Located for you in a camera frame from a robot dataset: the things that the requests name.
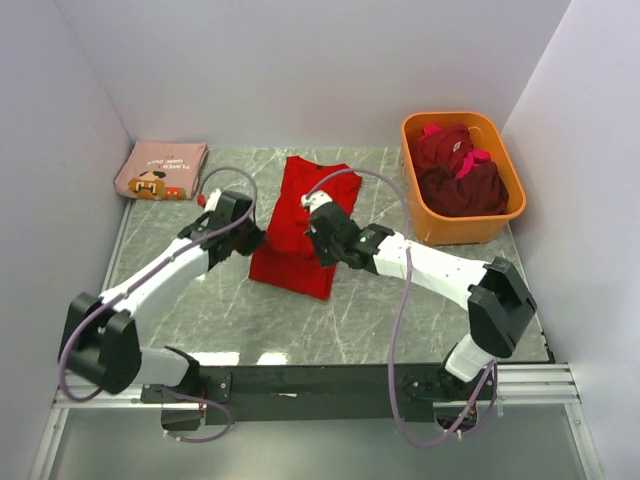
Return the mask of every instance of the cartoon print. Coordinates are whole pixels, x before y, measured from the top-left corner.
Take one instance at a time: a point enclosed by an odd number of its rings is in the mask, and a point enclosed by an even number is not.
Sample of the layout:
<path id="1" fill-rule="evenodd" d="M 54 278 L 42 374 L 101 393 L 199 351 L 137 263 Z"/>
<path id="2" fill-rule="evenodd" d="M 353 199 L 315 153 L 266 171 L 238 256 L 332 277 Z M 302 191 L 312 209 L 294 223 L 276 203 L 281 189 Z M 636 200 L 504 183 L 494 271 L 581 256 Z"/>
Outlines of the cartoon print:
<path id="1" fill-rule="evenodd" d="M 136 194 L 137 198 L 146 200 L 184 200 L 187 192 L 181 187 L 167 187 L 164 178 L 165 172 L 154 170 L 142 172 L 137 178 L 129 181 L 129 190 Z"/>
<path id="2" fill-rule="evenodd" d="M 129 190 L 136 194 L 138 198 L 157 200 L 158 192 L 164 188 L 162 180 L 167 174 L 164 172 L 142 172 L 138 178 L 129 181 Z"/>
<path id="3" fill-rule="evenodd" d="M 163 187 L 158 195 L 162 200 L 184 200 L 187 198 L 187 191 L 181 187 Z"/>

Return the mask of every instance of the cable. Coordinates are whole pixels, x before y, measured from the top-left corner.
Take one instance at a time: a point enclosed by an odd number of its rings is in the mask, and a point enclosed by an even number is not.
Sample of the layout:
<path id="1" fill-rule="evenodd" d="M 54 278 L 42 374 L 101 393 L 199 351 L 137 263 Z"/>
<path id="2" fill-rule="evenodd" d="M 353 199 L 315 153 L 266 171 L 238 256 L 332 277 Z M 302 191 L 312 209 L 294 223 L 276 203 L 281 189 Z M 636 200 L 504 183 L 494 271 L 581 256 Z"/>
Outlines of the cable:
<path id="1" fill-rule="evenodd" d="M 402 206 L 402 210 L 403 210 L 403 214 L 404 214 L 403 235 L 404 235 L 405 239 L 408 239 L 409 238 L 409 207 L 407 206 L 407 202 L 406 202 L 406 200 L 404 198 L 404 194 L 403 194 L 402 190 L 400 189 L 400 187 L 398 187 L 396 184 L 393 183 L 393 181 L 391 181 L 391 179 L 389 179 L 388 177 L 385 177 L 384 175 L 381 175 L 379 173 L 372 172 L 371 170 L 366 170 L 366 169 L 363 169 L 363 168 L 345 168 L 345 169 L 342 169 L 342 170 L 338 170 L 337 172 L 331 173 L 330 175 L 327 175 L 325 178 L 320 180 L 309 191 L 309 193 L 307 195 L 311 195 L 312 193 L 315 193 L 316 191 L 318 191 L 320 189 L 320 187 L 322 187 L 322 185 L 324 185 L 330 179 L 332 179 L 334 177 L 337 177 L 338 175 L 342 175 L 342 174 L 349 173 L 349 172 L 364 173 L 366 175 L 372 175 L 372 176 L 382 180 L 383 182 L 385 182 L 387 185 L 389 185 L 393 189 L 393 191 L 398 196 L 398 199 L 400 200 L 400 205 Z M 497 365 L 495 363 L 495 360 L 490 362 L 487 365 L 482 377 L 480 377 L 480 381 L 476 385 L 476 388 L 474 389 L 473 393 L 471 394 L 471 397 L 469 397 L 469 401 L 467 402 L 466 406 L 464 407 L 464 409 L 462 410 L 462 412 L 460 413 L 460 415 L 458 416 L 456 421 L 453 423 L 453 425 L 451 425 L 451 428 L 449 428 L 443 435 L 441 435 L 437 439 L 435 439 L 435 440 L 433 440 L 431 442 L 427 442 L 427 443 L 420 442 L 413 435 L 411 435 L 411 433 L 407 429 L 406 424 L 403 422 L 402 418 L 400 417 L 400 409 L 398 408 L 398 398 L 397 398 L 396 389 L 395 389 L 395 384 L 396 384 L 396 380 L 395 380 L 395 350 L 396 350 L 396 342 L 398 340 L 398 332 L 400 331 L 400 325 L 402 324 L 402 315 L 404 313 L 404 309 L 405 309 L 406 304 L 407 304 L 407 299 L 409 297 L 409 289 L 411 287 L 411 276 L 413 274 L 413 263 L 411 262 L 411 248 L 410 248 L 409 244 L 407 244 L 406 255 L 407 255 L 407 278 L 406 278 L 405 283 L 404 283 L 404 289 L 402 290 L 402 297 L 400 299 L 400 306 L 398 308 L 398 313 L 396 314 L 395 322 L 393 324 L 393 330 L 392 330 L 392 333 L 391 333 L 391 344 L 389 346 L 389 357 L 388 357 L 388 362 L 387 362 L 387 379 L 388 379 L 388 382 L 389 382 L 389 400 L 391 402 L 391 411 L 393 413 L 393 419 L 394 419 L 394 421 L 396 423 L 396 427 L 398 428 L 398 430 L 400 431 L 402 436 L 405 438 L 405 440 L 407 440 L 407 442 L 409 442 L 411 445 L 413 445 L 414 447 L 417 447 L 417 448 L 432 448 L 432 447 L 435 447 L 437 445 L 440 445 L 447 438 L 453 436 L 456 433 L 456 431 L 458 430 L 458 427 L 463 422 L 464 417 L 469 413 L 469 410 L 475 404 L 478 396 L 480 395 L 480 391 L 482 390 L 482 387 L 484 386 L 485 382 L 487 381 L 487 379 L 489 377 L 489 374 L 491 372 L 493 372 L 493 385 L 494 386 L 493 386 L 493 394 L 492 394 L 491 402 L 489 404 L 489 409 L 487 410 L 487 412 L 485 413 L 483 418 L 472 429 L 468 430 L 465 433 L 471 433 L 473 430 L 475 430 L 476 428 L 478 428 L 479 426 L 481 426 L 484 423 L 485 419 L 487 418 L 487 416 L 491 412 L 491 409 L 493 408 L 493 405 L 494 405 L 494 403 L 496 401 L 496 398 L 497 398 L 498 368 L 497 368 Z"/>
<path id="2" fill-rule="evenodd" d="M 220 432 L 216 433 L 215 435 L 211 435 L 210 437 L 204 437 L 204 438 L 181 437 L 177 433 L 173 433 L 173 432 L 170 432 L 168 430 L 165 430 L 166 434 L 169 437 L 174 438 L 177 441 L 184 442 L 184 443 L 207 443 L 207 442 L 212 442 L 214 440 L 217 440 L 217 439 L 223 437 L 224 435 L 226 435 L 226 433 L 229 430 L 231 430 L 231 427 L 234 424 L 233 414 L 224 405 L 221 405 L 220 403 L 216 403 L 216 402 L 214 402 L 212 400 L 207 400 L 206 398 L 192 397 L 191 395 L 184 395 L 182 393 L 174 392 L 173 390 L 171 390 L 170 388 L 168 388 L 168 387 L 166 387 L 164 385 L 160 385 L 160 389 L 162 390 L 162 392 L 164 394 L 171 395 L 173 398 L 175 398 L 177 400 L 185 400 L 187 402 L 194 402 L 194 403 L 203 403 L 203 404 L 208 405 L 210 407 L 217 408 L 218 410 L 220 410 L 222 413 L 224 413 L 227 416 L 227 420 L 228 420 L 227 424 L 225 425 L 225 427 Z"/>
<path id="3" fill-rule="evenodd" d="M 243 175 L 244 177 L 247 178 L 247 180 L 249 180 L 249 184 L 251 185 L 251 189 L 253 190 L 253 198 L 251 199 L 251 205 L 249 205 L 249 209 L 238 220 L 230 223 L 229 225 L 225 225 L 224 227 L 219 228 L 218 230 L 215 230 L 215 231 L 213 231 L 213 232 L 211 232 L 211 233 L 209 233 L 207 235 L 204 235 L 204 236 L 192 241 L 191 243 L 189 243 L 189 244 L 179 248 L 178 250 L 176 250 L 172 255 L 162 259 L 162 261 L 160 261 L 160 263 L 158 263 L 158 265 L 156 265 L 148 273 L 143 275 L 137 282 L 134 282 L 133 284 L 131 284 L 131 286 L 124 293 L 116 295 L 110 301 L 108 301 L 107 303 L 101 305 L 96 310 L 91 312 L 89 315 L 87 315 L 87 317 L 82 322 L 80 322 L 80 324 L 76 327 L 76 329 L 69 336 L 69 339 L 67 340 L 67 343 L 65 343 L 64 348 L 62 349 L 62 353 L 60 355 L 60 361 L 58 363 L 58 385 L 60 386 L 60 390 L 62 390 L 62 393 L 64 393 L 70 400 L 73 400 L 75 402 L 87 402 L 87 401 L 91 400 L 92 398 L 95 398 L 100 392 L 102 392 L 102 389 L 98 388 L 94 392 L 92 392 L 89 395 L 87 395 L 86 397 L 78 397 L 78 396 L 74 395 L 71 392 L 71 390 L 69 389 L 69 384 L 67 383 L 67 378 L 66 378 L 67 363 L 69 361 L 69 355 L 71 354 L 71 350 L 73 350 L 73 347 L 76 344 L 76 342 L 78 341 L 78 339 L 80 338 L 80 335 L 82 335 L 82 332 L 84 332 L 84 330 L 93 321 L 95 321 L 96 318 L 98 318 L 100 315 L 102 315 L 105 311 L 109 310 L 110 308 L 113 308 L 118 302 L 120 302 L 124 298 L 128 297 L 131 293 L 133 293 L 138 288 L 140 288 L 142 285 L 144 285 L 147 281 L 149 281 L 149 279 L 153 278 L 158 272 L 160 272 L 164 267 L 166 267 L 169 263 L 171 263 L 177 257 L 179 257 L 183 253 L 191 250 L 192 248 L 195 248 L 195 247 L 201 245 L 202 243 L 211 240 L 214 237 L 222 235 L 222 234 L 224 234 L 224 233 L 226 233 L 226 232 L 228 232 L 230 230 L 233 230 L 238 225 L 240 225 L 242 222 L 244 222 L 247 218 L 249 218 L 249 215 L 251 215 L 252 212 L 255 210 L 256 202 L 258 200 L 258 185 L 256 184 L 255 180 L 251 177 L 251 175 L 249 175 L 244 170 L 241 170 L 241 169 L 236 168 L 236 167 L 220 167 L 220 168 L 216 168 L 216 169 L 212 170 L 211 172 L 209 172 L 202 179 L 202 182 L 200 183 L 200 188 L 198 190 L 198 194 L 202 193 L 202 190 L 203 190 L 204 185 L 207 182 L 207 180 L 209 180 L 209 178 L 212 175 L 215 175 L 216 173 L 219 173 L 221 171 L 236 172 L 236 173 L 239 173 L 239 174 Z M 171 390 L 169 390 L 169 393 L 172 396 L 176 397 L 176 398 L 187 397 L 186 395 L 182 395 L 182 394 L 179 394 L 177 392 L 173 392 Z M 231 412 L 226 407 L 223 407 L 222 405 L 217 404 L 215 402 L 212 402 L 210 400 L 204 400 L 204 399 L 195 398 L 195 401 L 199 402 L 199 403 L 206 403 L 207 405 L 210 405 L 210 406 L 212 406 L 214 408 L 222 410 L 227 415 L 227 417 L 229 419 L 229 422 L 228 422 L 227 426 L 225 427 L 225 429 L 220 434 L 214 435 L 213 437 L 210 437 L 210 439 L 214 439 L 214 437 L 215 438 L 219 438 L 220 436 L 224 435 L 227 431 L 229 431 L 229 429 L 231 428 L 231 425 L 233 424 L 233 416 L 231 415 Z"/>

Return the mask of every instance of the folded pink shirt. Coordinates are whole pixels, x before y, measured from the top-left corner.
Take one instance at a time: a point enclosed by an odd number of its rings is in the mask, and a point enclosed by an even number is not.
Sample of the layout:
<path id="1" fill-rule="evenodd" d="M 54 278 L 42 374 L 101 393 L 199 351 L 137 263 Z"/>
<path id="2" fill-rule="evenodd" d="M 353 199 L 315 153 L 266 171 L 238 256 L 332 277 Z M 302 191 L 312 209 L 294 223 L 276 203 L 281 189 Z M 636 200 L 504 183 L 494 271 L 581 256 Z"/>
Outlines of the folded pink shirt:
<path id="1" fill-rule="evenodd" d="M 190 199 L 207 151 L 206 143 L 136 142 L 114 181 L 116 192 L 148 200 Z"/>

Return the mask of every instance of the table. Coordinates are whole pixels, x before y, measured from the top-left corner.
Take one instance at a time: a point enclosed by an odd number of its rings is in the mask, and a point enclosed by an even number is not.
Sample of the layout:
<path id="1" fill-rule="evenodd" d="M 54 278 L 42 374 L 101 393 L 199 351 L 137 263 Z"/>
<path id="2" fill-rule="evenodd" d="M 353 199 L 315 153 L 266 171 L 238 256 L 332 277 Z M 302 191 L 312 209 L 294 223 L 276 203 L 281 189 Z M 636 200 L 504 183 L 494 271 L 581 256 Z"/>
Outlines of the table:
<path id="1" fill-rule="evenodd" d="M 232 165 L 249 172 L 259 186 L 258 224 L 265 228 L 279 196 L 284 162 L 300 155 L 319 164 L 368 168 L 400 183 L 398 148 L 214 148 L 203 172 Z M 221 173 L 207 188 L 249 192 L 245 179 Z M 201 213 L 195 202 L 132 202 L 117 248 L 109 284 L 117 285 L 159 255 L 177 232 Z M 402 211 L 394 192 L 373 177 L 363 179 L 353 218 L 401 230 Z M 484 245 L 446 246 L 465 258 L 491 261 L 502 256 L 522 273 L 509 228 Z M 383 363 L 403 284 L 340 265 L 327 302 L 247 278 L 249 258 L 233 255 L 176 294 L 162 315 L 138 325 L 141 344 L 170 345 L 207 352 L 223 363 L 340 364 Z M 439 362 L 468 331 L 466 312 L 453 302 L 413 287 L 405 310 L 397 360 Z M 537 317 L 510 361 L 549 360 Z"/>

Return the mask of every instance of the black base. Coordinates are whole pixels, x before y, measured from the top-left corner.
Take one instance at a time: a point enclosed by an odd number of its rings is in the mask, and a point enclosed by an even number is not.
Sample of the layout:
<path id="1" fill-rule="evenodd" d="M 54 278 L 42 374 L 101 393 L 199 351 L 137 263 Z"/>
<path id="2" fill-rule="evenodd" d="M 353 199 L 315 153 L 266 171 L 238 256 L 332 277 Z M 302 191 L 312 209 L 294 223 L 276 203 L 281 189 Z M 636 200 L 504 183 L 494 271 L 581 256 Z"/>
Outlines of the black base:
<path id="1" fill-rule="evenodd" d="M 466 401 L 479 379 L 456 382 L 440 363 L 398 364 L 395 371 L 400 412 L 410 422 L 433 422 L 433 402 Z M 239 422 L 392 417 L 386 365 L 201 367 L 200 376 L 206 398 L 225 404 Z M 491 393 L 485 385 L 479 399 L 489 400 Z M 154 387 L 143 391 L 141 401 L 176 402 Z M 173 412 L 175 425 L 168 414 L 163 425 L 184 430 L 189 414 Z M 196 428 L 199 412 L 191 415 Z M 222 425 L 227 419 L 209 408 L 205 423 Z"/>

